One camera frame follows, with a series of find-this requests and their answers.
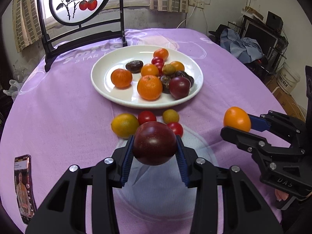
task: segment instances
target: table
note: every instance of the table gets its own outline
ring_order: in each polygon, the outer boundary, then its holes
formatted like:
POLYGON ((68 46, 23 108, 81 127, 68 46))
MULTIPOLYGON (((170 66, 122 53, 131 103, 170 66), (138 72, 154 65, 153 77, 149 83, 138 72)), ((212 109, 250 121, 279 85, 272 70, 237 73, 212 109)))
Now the table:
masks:
MULTIPOLYGON (((129 29, 126 38, 128 45, 154 44, 179 50, 199 64, 204 73, 202 90, 192 100, 174 107, 184 126, 185 146, 217 166, 240 166, 272 205, 274 190, 260 183, 260 172, 251 155, 220 137, 224 113, 231 106, 253 115, 270 109, 284 113, 270 91, 245 65, 199 32, 129 29)), ((5 210, 22 231, 26 225, 19 215, 15 195, 15 157, 32 157, 33 191, 39 206, 70 165, 93 166, 125 144, 111 131, 110 122, 120 113, 137 115, 140 110, 106 100, 90 80, 93 64, 120 47, 121 40, 115 39, 72 50, 60 55, 48 73, 44 72, 42 60, 14 102, 0 144, 0 194, 5 210)), ((159 120, 162 112, 154 111, 159 120)), ((268 132, 261 135, 276 146, 289 145, 268 132)), ((127 184, 114 190, 120 233, 189 233, 195 195, 196 189, 187 189, 182 183, 175 158, 147 170, 134 159, 127 184)), ((90 206, 88 189, 87 233, 91 233, 90 206)), ((280 212, 273 206, 272 210, 280 220, 280 212)), ((219 213, 222 233, 221 208, 219 213)))

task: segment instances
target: orange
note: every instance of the orange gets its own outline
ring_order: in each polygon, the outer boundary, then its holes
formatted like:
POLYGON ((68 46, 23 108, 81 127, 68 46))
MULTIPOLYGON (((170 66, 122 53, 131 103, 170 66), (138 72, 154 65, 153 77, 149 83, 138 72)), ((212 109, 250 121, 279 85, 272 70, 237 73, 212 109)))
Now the orange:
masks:
POLYGON ((164 61, 168 58, 169 56, 169 52, 167 49, 165 48, 160 48, 158 50, 156 50, 153 54, 153 57, 159 57, 162 58, 164 61))
POLYGON ((173 61, 170 64, 176 68, 176 71, 178 70, 184 71, 184 65, 181 62, 173 61))
POLYGON ((163 84, 157 76, 143 76, 138 82, 138 93, 146 100, 155 100, 159 98, 162 91, 163 84))
POLYGON ((132 73, 126 69, 118 68, 110 76, 113 85, 118 88, 128 87, 132 82, 132 73))
POLYGON ((249 132, 252 123, 248 114, 239 107, 230 107, 224 114, 223 125, 249 132))
POLYGON ((159 70, 154 64, 146 64, 141 68, 141 76, 145 75, 159 75, 159 70))

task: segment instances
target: phone screen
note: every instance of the phone screen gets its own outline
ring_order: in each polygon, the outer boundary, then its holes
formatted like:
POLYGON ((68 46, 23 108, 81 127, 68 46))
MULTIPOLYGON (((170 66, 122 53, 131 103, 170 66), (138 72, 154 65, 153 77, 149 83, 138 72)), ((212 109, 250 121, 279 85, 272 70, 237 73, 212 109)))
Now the phone screen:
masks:
POLYGON ((36 206, 32 193, 31 157, 17 157, 14 160, 15 192, 21 218, 29 224, 35 214, 36 206))

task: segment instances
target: blue gripper pad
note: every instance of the blue gripper pad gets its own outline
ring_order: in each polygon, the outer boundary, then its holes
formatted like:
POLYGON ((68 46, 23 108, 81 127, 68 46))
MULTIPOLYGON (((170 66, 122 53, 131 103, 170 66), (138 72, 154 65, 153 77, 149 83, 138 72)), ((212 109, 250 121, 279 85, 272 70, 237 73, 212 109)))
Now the blue gripper pad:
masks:
POLYGON ((252 129, 260 132, 270 130, 271 125, 261 117, 256 117, 249 114, 250 121, 252 123, 252 129))

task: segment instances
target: finger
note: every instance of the finger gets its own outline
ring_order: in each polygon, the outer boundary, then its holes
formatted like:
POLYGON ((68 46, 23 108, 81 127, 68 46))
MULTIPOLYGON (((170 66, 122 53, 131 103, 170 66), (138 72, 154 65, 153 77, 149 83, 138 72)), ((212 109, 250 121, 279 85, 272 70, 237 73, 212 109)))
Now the finger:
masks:
POLYGON ((275 189, 275 196, 276 196, 276 199, 277 199, 278 201, 281 201, 281 200, 282 200, 282 198, 281 198, 280 195, 278 194, 278 190, 277 190, 277 189, 275 189))
POLYGON ((288 199, 289 194, 287 194, 283 191, 279 191, 279 194, 280 194, 281 198, 283 199, 283 201, 288 199))

